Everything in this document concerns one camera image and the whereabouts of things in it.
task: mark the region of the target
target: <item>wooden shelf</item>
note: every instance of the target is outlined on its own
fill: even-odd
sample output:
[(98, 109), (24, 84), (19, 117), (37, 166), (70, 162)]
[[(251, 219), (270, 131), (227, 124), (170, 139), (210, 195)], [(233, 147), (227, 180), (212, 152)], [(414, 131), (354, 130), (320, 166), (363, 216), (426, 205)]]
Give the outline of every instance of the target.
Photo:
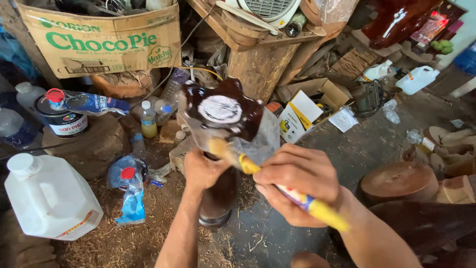
[[(202, 18), (208, 14), (211, 8), (211, 5), (206, 2), (206, 0), (187, 0), (187, 2)], [(269, 35), (266, 38), (259, 40), (256, 45), (241, 45), (233, 41), (228, 35), (227, 26), (223, 23), (221, 19), (221, 11), (221, 8), (215, 7), (210, 16), (205, 19), (205, 21), (223, 39), (223, 41), (233, 51), (236, 52), (243, 52), (257, 48), (267, 48), (322, 39), (321, 36), (317, 36), (311, 33), (307, 28), (304, 27), (303, 31), (297, 37), (294, 38), (288, 37), (285, 34), (283, 34), (282, 36)]]

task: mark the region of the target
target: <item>bottle cap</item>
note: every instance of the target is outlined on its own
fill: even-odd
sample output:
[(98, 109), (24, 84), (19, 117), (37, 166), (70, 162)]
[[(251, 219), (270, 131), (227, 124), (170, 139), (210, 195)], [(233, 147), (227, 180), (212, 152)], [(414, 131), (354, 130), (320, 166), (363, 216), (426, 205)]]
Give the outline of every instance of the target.
[(21, 82), (18, 85), (15, 86), (15, 89), (23, 94), (23, 93), (28, 93), (33, 90), (33, 86), (30, 84), (30, 82)]
[(150, 101), (143, 101), (142, 102), (142, 108), (144, 109), (150, 109)]
[(183, 131), (183, 130), (179, 130), (179, 131), (177, 131), (177, 133), (175, 133), (175, 138), (178, 139), (178, 140), (185, 139), (185, 136), (186, 136), (186, 134), (185, 134), (185, 131)]
[(162, 107), (162, 110), (166, 113), (171, 113), (172, 112), (172, 107), (168, 104), (164, 105), (164, 107)]
[(7, 168), (16, 175), (28, 176), (38, 172), (41, 167), (39, 160), (30, 154), (18, 154), (8, 160)]
[(133, 167), (126, 167), (120, 172), (121, 179), (130, 180), (134, 177), (136, 169)]
[(64, 99), (64, 92), (58, 88), (52, 88), (46, 91), (46, 98), (54, 103), (60, 103)]

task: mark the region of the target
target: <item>paint can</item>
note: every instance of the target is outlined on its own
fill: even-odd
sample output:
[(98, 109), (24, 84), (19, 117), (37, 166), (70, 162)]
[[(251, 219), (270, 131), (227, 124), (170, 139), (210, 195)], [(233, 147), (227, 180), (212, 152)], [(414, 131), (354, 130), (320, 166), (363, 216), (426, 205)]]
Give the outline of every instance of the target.
[(83, 135), (88, 129), (88, 116), (67, 110), (55, 110), (45, 95), (33, 103), (35, 111), (42, 116), (58, 138), (71, 139)]

